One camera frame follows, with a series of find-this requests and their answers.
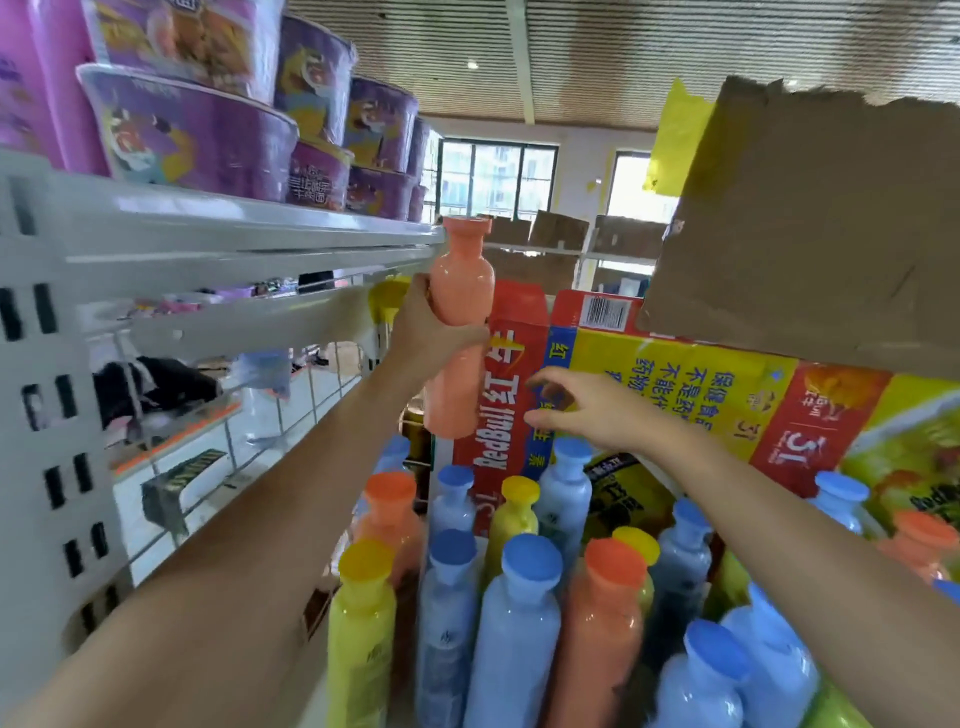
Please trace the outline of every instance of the yellow bottle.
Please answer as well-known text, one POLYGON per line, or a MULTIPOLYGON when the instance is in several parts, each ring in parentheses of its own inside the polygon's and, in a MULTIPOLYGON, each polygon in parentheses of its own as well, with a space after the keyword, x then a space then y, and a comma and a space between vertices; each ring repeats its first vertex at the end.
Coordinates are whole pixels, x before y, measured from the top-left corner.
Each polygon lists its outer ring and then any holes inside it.
POLYGON ((343 582, 330 605, 326 728, 383 728, 390 698, 396 597, 389 546, 365 539, 340 558, 343 582))
MULTIPOLYGON (((646 531, 634 528, 631 525, 621 525, 613 530, 613 537, 639 553, 647 563, 647 569, 650 569, 650 567, 656 564, 657 559, 660 558, 660 544, 657 543, 657 539, 646 531)), ((640 613, 644 618, 650 614, 650 607, 653 606, 653 603, 654 580, 650 578, 648 571, 647 578, 643 582, 643 588, 640 589, 639 595, 640 613)))
POLYGON ((539 528, 537 516, 530 507, 540 499, 540 486, 536 481, 511 475, 504 478, 500 493, 506 501, 496 509, 490 524, 490 541, 483 569, 484 589, 503 571, 500 560, 507 542, 521 533, 536 534, 539 528))

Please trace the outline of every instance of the wall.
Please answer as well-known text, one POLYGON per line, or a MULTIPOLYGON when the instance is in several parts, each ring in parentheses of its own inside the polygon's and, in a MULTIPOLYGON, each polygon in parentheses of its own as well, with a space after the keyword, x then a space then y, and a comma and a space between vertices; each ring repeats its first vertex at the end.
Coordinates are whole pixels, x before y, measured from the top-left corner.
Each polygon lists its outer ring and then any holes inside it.
POLYGON ((447 118, 428 121, 443 136, 559 145, 550 209, 591 223, 607 209, 616 152, 649 152, 656 137, 652 132, 590 127, 447 118))

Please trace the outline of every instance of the forearm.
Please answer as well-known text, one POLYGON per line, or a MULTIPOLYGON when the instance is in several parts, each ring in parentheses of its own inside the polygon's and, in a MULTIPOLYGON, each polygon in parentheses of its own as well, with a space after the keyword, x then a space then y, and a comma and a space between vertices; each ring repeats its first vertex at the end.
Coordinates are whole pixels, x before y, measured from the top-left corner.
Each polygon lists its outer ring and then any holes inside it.
POLYGON ((676 421, 654 460, 703 508, 874 725, 956 725, 960 610, 816 508, 676 421))
POLYGON ((417 375, 385 361, 174 553, 28 706, 19 726, 246 725, 417 375))

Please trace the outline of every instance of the cardboard sheet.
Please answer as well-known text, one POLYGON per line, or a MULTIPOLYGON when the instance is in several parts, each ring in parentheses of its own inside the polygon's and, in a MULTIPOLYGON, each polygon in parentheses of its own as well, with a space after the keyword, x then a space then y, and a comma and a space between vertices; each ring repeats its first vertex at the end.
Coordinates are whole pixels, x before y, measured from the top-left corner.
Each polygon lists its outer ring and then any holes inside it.
POLYGON ((637 325, 960 379, 960 109, 724 83, 637 325))

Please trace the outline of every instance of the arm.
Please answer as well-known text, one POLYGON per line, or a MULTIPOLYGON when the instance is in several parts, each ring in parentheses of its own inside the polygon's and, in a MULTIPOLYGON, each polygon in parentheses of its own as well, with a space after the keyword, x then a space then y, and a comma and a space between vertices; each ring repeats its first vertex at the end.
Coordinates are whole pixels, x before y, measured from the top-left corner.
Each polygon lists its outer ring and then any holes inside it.
POLYGON ((874 728, 957 723, 960 609, 701 428, 603 375, 544 369, 577 410, 527 424, 636 452, 670 473, 874 728))
POLYGON ((257 724, 403 407, 454 352, 489 338, 441 324, 425 291, 415 278, 383 363, 174 553, 8 728, 257 724))

